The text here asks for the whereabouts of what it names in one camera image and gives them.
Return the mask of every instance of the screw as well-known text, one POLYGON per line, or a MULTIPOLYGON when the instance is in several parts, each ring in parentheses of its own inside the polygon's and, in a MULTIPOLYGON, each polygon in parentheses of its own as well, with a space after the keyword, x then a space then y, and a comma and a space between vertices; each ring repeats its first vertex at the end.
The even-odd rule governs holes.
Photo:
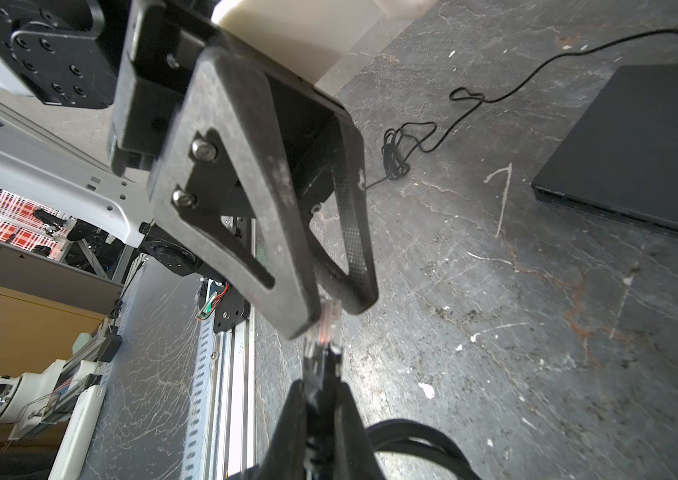
POLYGON ((5 8, 0 7, 0 16, 3 17, 3 19, 6 20, 7 22, 11 20, 5 8))
POLYGON ((49 12, 49 10, 47 8, 42 8, 40 10, 40 16, 43 17, 44 20, 46 20, 46 22, 52 24, 54 27, 56 27, 59 24, 56 21, 56 17, 54 16, 54 14, 49 12))
POLYGON ((217 149, 214 144, 203 140, 202 138, 196 138, 192 141, 192 156, 197 160, 203 162, 210 162, 216 160, 217 149))
POLYGON ((176 190, 174 190, 174 193, 171 194, 171 200, 173 200, 174 205, 180 206, 181 208, 193 206, 195 205, 195 202, 198 201, 198 199, 195 198, 195 195, 188 194, 181 188, 177 188, 176 190))
POLYGON ((41 40, 38 41, 40 43, 40 46, 44 48, 44 50, 48 52, 54 52, 54 47, 51 46, 51 44, 46 40, 46 38, 42 38, 41 40))
POLYGON ((179 68, 179 62, 176 61, 176 57, 174 56, 173 53, 169 53, 166 55, 166 63, 169 64, 169 66, 174 70, 179 68))

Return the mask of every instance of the metal rail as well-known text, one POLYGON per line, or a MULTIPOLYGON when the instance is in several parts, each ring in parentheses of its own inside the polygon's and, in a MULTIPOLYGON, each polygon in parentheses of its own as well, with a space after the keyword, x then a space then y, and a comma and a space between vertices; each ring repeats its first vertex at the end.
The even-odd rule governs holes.
POLYGON ((224 480, 254 466, 255 311, 217 334, 214 315, 199 329, 181 480, 224 480))

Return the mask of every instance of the black bracket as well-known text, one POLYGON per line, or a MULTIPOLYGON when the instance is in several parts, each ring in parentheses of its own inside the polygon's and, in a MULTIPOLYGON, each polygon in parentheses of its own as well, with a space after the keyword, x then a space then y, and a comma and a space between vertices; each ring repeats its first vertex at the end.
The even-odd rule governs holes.
POLYGON ((318 318, 318 283, 349 313, 369 308, 363 137, 344 108, 174 2, 134 0, 126 37, 111 164, 150 166, 156 223, 288 338, 318 318), (334 192, 347 272, 309 229, 334 192), (257 219, 267 267, 221 224, 231 215, 257 219))
POLYGON ((128 5, 0 0, 0 57, 45 104, 109 107, 128 5))

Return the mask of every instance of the paint splatter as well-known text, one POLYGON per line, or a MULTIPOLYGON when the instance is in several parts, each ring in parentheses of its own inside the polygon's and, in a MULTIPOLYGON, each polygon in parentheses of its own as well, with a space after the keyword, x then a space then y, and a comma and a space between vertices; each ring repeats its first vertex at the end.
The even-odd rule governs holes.
POLYGON ((526 420, 526 417, 521 417, 521 418, 520 418, 520 421, 523 422, 523 423, 525 423, 527 426, 533 428, 534 430, 536 430, 536 431, 538 432, 538 428, 536 428, 535 426, 533 426, 533 424, 532 424, 531 422, 529 422, 528 420, 526 420))
POLYGON ((499 168, 497 171, 490 174, 483 181, 484 184, 487 184, 494 175, 501 172, 507 172, 507 184, 504 186, 504 193, 502 194, 502 212, 499 214, 499 225, 497 226, 497 234, 494 235, 494 238, 499 237, 499 232, 502 231, 502 221, 504 220, 504 207, 507 206, 507 192, 509 192, 509 181, 512 179, 512 164, 507 165, 505 168, 499 168))
POLYGON ((467 255, 471 256, 472 258, 477 258, 478 260, 495 260, 497 262, 504 262, 507 265, 512 265, 512 262, 510 262, 509 260, 502 260, 501 258, 487 258, 485 256, 475 255, 471 252, 467 252, 467 255))
POLYGON ((433 386, 427 383, 419 383, 419 388, 424 391, 425 397, 429 398, 430 400, 435 398, 435 389, 433 389, 433 386))

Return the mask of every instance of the mounting hole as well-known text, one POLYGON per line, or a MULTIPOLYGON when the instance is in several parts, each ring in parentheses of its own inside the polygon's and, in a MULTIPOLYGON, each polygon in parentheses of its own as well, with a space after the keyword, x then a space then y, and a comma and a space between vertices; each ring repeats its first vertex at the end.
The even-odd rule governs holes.
POLYGON ((48 41, 46 40, 46 38, 42 38, 42 39, 39 40, 38 42, 40 42, 40 46, 43 47, 44 50, 46 50, 47 52, 51 52, 51 53, 54 52, 54 49, 51 47, 51 44, 48 43, 48 41))
POLYGON ((42 8, 40 10, 40 16, 44 18, 44 20, 50 24, 52 24, 54 27, 59 26, 59 23, 56 21, 56 17, 54 14, 49 12, 46 8, 42 8))
POLYGON ((10 22, 11 18, 8 16, 8 12, 6 12, 6 9, 3 7, 0 7, 0 17, 5 20, 6 22, 10 22))

